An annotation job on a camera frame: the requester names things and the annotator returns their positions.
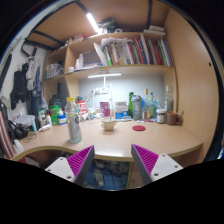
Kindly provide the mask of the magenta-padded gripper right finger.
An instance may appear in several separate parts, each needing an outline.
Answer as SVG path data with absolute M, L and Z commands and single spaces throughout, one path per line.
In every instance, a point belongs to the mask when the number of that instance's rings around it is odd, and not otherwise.
M 155 182 L 182 169 L 182 166 L 167 154 L 157 155 L 136 144 L 131 145 L 131 154 L 144 185 Z

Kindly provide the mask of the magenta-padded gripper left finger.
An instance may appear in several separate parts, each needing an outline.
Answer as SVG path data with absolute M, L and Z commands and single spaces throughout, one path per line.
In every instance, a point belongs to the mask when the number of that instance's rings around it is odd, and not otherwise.
M 94 156 L 94 146 L 91 145 L 68 158 L 59 157 L 46 168 L 46 171 L 82 186 Z

